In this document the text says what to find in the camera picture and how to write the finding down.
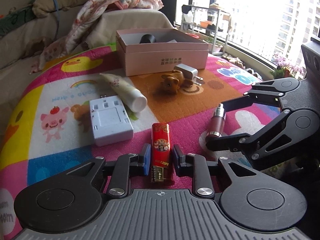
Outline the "red lipstick tube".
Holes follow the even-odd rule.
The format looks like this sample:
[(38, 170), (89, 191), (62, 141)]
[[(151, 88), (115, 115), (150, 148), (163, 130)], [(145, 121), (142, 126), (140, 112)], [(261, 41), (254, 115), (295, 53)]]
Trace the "red lipstick tube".
[(207, 127), (206, 142), (222, 137), (226, 120), (226, 111), (223, 103), (220, 103), (213, 111), (213, 115)]

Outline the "red cigarette lighter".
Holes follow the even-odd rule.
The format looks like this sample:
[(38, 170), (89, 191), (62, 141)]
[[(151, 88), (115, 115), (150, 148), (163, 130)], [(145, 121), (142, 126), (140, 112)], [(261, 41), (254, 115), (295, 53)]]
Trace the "red cigarette lighter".
[(171, 141), (167, 123), (152, 124), (151, 182), (165, 186), (174, 185)]

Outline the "white battery charger box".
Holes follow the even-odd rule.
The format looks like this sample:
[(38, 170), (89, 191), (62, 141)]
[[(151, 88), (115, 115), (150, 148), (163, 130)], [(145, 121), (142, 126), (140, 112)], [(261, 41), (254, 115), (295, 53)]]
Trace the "white battery charger box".
[(89, 107), (93, 137), (97, 146), (133, 138), (133, 126), (120, 97), (115, 95), (91, 100)]

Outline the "white usb wall charger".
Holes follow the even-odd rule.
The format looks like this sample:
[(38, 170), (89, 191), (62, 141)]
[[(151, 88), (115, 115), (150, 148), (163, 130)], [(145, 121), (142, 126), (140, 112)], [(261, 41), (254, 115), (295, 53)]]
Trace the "white usb wall charger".
[(203, 78), (198, 76), (196, 68), (180, 63), (174, 67), (174, 70), (181, 71), (185, 78), (192, 80), (198, 86), (202, 86)]

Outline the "brown toy dog figurine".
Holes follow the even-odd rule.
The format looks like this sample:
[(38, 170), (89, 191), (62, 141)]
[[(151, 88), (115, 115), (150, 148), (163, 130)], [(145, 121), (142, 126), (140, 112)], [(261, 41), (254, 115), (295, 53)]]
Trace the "brown toy dog figurine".
[(181, 87), (190, 88), (194, 84), (193, 80), (184, 77), (180, 70), (173, 70), (171, 73), (161, 75), (162, 89), (170, 94), (177, 94)]

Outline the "cream lotion tube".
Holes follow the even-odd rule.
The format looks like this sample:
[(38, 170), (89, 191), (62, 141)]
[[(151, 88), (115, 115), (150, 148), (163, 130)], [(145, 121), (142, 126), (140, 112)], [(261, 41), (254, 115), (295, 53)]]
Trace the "cream lotion tube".
[(147, 107), (147, 98), (140, 92), (140, 90), (128, 83), (124, 78), (107, 73), (101, 73), (100, 75), (132, 112), (138, 113)]

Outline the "black funnel nozzle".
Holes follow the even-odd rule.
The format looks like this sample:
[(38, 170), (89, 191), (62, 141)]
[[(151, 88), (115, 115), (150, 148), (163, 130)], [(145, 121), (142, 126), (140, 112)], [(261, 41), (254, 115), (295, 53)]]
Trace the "black funnel nozzle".
[(145, 34), (140, 39), (140, 44), (156, 43), (156, 38), (151, 34)]

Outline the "potted green plant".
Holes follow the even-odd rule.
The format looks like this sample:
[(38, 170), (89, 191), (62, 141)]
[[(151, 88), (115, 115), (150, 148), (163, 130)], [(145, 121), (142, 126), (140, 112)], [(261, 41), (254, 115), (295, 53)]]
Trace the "potted green plant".
[(276, 68), (270, 71), (274, 79), (280, 79), (284, 77), (304, 77), (303, 67), (299, 65), (293, 65), (286, 57), (280, 54), (274, 54), (271, 62), (276, 65)]

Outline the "colourful cartoon play mat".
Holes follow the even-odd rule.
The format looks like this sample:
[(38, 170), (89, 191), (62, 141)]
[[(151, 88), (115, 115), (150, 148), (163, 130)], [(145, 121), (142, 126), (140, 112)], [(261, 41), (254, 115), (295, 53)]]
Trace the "colourful cartoon play mat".
[(213, 110), (260, 79), (213, 56), (196, 75), (198, 83), (168, 94), (159, 73), (126, 77), (109, 47), (51, 63), (20, 94), (2, 134), (1, 239), (21, 230), (14, 200), (22, 189), (88, 159), (114, 160), (147, 143), (207, 153)]

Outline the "metal balcony shelf rack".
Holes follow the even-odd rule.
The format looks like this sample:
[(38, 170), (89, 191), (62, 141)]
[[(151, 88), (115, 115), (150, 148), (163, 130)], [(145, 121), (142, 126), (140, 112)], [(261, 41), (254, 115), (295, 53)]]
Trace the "metal balcony shelf rack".
[(181, 12), (182, 30), (208, 43), (209, 51), (213, 55), (222, 55), (226, 52), (232, 30), (230, 13), (222, 10), (216, 3), (209, 7), (184, 4)]

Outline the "pink cardboard box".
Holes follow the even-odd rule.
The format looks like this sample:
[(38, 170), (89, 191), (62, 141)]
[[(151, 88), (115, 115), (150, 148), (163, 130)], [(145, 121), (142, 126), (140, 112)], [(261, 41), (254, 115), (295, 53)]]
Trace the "pink cardboard box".
[[(156, 43), (140, 44), (145, 34)], [(116, 32), (116, 52), (126, 76), (170, 72), (180, 64), (206, 67), (209, 44), (174, 28), (125, 29)]]

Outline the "beige covered sofa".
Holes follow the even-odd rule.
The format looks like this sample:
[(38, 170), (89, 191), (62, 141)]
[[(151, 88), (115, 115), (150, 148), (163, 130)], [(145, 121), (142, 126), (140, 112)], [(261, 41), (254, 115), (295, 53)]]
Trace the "beige covered sofa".
[[(4, 134), (10, 115), (17, 105), (22, 92), (36, 77), (29, 75), (31, 66), (38, 56), (25, 57), (27, 45), (40, 38), (62, 38), (71, 30), (80, 7), (60, 12), (60, 22), (56, 15), (36, 18), (11, 31), (1, 38), (1, 134)], [(140, 28), (172, 28), (168, 18), (160, 11), (151, 9), (126, 9), (105, 12), (84, 35), (76, 52), (100, 47), (116, 39), (116, 31)]]

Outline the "green plush pillow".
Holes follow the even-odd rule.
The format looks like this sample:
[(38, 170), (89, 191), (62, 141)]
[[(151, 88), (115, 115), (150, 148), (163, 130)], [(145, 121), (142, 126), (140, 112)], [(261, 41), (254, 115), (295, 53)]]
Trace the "green plush pillow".
[(27, 22), (34, 20), (36, 16), (33, 13), (32, 7), (32, 5), (29, 5), (1, 18), (0, 36), (3, 37)]

